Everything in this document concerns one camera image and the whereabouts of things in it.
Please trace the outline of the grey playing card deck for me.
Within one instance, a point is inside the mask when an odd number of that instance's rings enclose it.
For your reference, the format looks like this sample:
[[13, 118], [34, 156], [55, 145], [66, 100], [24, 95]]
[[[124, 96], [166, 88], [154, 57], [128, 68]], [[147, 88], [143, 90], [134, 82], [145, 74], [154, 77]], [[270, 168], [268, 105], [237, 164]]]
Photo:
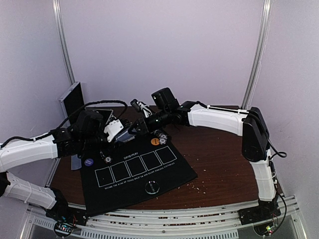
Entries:
[[125, 129], [123, 132], [118, 133], [115, 137], [115, 142], [128, 142], [135, 138], [137, 132], [135, 129]]

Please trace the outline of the orange big blind button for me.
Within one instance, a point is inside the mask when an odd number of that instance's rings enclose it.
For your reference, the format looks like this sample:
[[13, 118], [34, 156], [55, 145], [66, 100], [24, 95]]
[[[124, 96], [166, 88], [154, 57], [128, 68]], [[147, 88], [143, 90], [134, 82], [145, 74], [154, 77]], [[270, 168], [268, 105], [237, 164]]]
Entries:
[[151, 144], [154, 146], [160, 145], [160, 140], [158, 138], [151, 139]]

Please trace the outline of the poker chip pile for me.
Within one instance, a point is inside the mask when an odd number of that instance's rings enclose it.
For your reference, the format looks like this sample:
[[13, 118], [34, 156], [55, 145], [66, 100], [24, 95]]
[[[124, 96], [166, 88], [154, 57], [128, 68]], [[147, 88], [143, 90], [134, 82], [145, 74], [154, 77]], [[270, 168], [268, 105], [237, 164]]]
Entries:
[[159, 139], [160, 144], [166, 144], [167, 135], [165, 133], [163, 133], [161, 130], [156, 130], [154, 134]]
[[103, 151], [100, 151], [100, 157], [107, 164], [112, 162], [112, 158], [107, 156]]

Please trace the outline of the black dealer button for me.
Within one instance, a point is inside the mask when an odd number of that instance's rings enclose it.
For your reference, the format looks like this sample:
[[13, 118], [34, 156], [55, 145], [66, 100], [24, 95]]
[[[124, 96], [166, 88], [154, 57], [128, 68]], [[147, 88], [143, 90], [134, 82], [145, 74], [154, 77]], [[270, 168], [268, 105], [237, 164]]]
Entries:
[[145, 192], [149, 195], [157, 194], [160, 190], [160, 186], [156, 181], [148, 181], [145, 184]]

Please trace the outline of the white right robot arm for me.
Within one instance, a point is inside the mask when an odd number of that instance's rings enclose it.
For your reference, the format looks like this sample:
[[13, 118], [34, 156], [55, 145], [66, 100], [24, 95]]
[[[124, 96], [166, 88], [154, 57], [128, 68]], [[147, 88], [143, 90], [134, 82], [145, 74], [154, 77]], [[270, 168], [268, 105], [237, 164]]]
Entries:
[[258, 187], [258, 206], [241, 210], [241, 216], [257, 216], [265, 220], [274, 215], [278, 208], [275, 170], [272, 163], [269, 131], [260, 110], [232, 110], [212, 107], [199, 101], [186, 101], [179, 105], [176, 100], [158, 103], [159, 112], [153, 112], [136, 99], [131, 106], [144, 117], [136, 120], [129, 128], [130, 134], [153, 133], [159, 143], [165, 143], [167, 136], [160, 129], [176, 123], [185, 126], [202, 126], [231, 132], [242, 137], [242, 155], [253, 168]]

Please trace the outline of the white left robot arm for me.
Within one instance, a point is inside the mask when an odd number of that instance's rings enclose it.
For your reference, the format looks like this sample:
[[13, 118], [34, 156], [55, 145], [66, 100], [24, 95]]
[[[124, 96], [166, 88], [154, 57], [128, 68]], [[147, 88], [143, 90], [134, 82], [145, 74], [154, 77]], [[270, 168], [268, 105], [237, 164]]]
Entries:
[[44, 160], [105, 149], [115, 135], [108, 128], [94, 132], [60, 128], [33, 138], [14, 136], [8, 139], [0, 146], [0, 195], [38, 205], [52, 211], [61, 221], [69, 220], [72, 211], [59, 190], [21, 179], [11, 170]]

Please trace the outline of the blue patterned playing card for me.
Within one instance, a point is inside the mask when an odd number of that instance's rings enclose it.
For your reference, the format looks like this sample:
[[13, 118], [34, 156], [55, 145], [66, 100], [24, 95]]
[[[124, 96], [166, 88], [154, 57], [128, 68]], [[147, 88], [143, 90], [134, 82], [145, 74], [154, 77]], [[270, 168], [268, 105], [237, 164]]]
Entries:
[[71, 156], [71, 170], [79, 170], [82, 167], [81, 158], [79, 158], [77, 155]]

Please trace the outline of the purple small blind button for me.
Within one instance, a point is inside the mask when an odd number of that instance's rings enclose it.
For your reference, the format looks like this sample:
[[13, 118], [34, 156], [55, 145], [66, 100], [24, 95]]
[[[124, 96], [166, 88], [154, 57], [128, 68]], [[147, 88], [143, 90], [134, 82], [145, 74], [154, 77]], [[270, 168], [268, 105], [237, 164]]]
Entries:
[[94, 164], [94, 160], [92, 158], [88, 158], [84, 161], [84, 165], [90, 167]]

